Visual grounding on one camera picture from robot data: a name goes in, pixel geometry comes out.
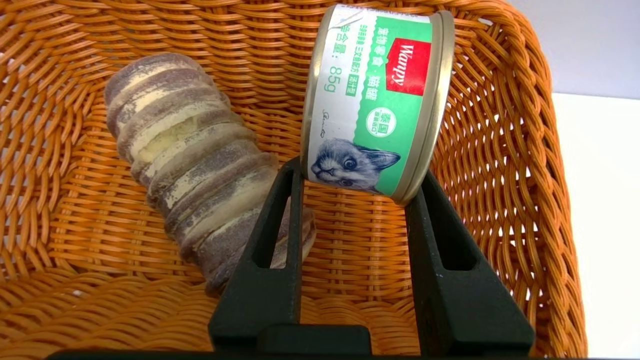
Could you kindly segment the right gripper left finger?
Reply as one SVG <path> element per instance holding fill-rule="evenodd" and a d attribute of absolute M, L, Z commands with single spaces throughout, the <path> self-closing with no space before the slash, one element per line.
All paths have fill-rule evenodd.
<path fill-rule="evenodd" d="M 301 315 L 304 178 L 299 157 L 278 172 L 237 267 L 208 324 L 217 351 L 254 351 L 273 325 L 298 324 Z M 275 244 L 289 205 L 283 268 L 272 268 Z"/>

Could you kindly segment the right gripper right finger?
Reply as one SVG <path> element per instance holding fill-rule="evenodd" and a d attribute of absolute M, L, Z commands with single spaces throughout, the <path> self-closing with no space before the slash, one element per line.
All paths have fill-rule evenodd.
<path fill-rule="evenodd" d="M 432 173 L 405 208 L 425 357 L 527 357 L 535 331 Z"/>

